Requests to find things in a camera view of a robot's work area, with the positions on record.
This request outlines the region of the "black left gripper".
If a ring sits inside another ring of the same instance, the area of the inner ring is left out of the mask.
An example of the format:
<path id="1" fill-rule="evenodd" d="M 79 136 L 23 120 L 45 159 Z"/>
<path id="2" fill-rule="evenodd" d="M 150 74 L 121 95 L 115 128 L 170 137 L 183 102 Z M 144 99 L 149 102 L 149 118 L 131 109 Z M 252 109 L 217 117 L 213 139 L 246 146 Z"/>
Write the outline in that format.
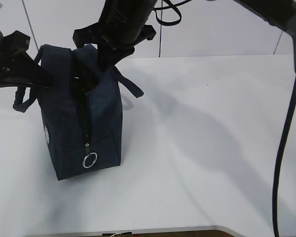
<path id="1" fill-rule="evenodd" d="M 52 75 L 33 60 L 26 51 L 31 38 L 20 32 L 4 36 L 0 31 L 0 88 L 45 87 L 52 85 Z M 13 60 L 13 75 L 5 74 Z"/>

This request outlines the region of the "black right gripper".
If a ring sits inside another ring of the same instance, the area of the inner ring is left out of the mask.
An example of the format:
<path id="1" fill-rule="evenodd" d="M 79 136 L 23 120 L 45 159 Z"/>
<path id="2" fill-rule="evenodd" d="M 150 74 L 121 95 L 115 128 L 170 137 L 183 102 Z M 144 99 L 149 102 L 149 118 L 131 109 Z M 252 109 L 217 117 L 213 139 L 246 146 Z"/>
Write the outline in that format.
<path id="1" fill-rule="evenodd" d="M 104 72 L 135 52 L 135 46 L 145 40 L 153 40 L 156 31 L 152 25 L 123 22 L 98 22 L 74 30 L 73 40 L 77 48 L 95 44 L 98 48 L 97 63 Z M 73 84 L 77 92 L 89 93 L 99 84 L 96 74 L 84 63 L 74 61 Z"/>

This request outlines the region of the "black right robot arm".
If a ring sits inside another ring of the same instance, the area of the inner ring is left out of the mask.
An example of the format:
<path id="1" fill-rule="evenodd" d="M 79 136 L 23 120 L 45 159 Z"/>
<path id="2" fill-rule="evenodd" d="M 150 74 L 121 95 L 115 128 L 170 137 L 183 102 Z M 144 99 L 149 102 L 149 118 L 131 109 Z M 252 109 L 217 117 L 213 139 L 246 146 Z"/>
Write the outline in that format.
<path id="1" fill-rule="evenodd" d="M 152 40 L 156 31 L 146 22 L 152 12 L 174 10 L 178 20 L 172 22 L 156 18 L 162 26 L 174 26 L 181 22 L 179 6 L 186 4 L 166 1 L 165 7 L 156 7 L 154 0 L 107 0 L 97 23 L 76 29 L 73 41 L 77 48 L 86 44 L 98 47 L 98 65 L 102 71 L 132 55 L 135 46 L 144 40 Z M 293 40 L 294 70 L 296 73 L 296 0 L 239 0 L 239 5 L 254 15 L 286 32 Z"/>

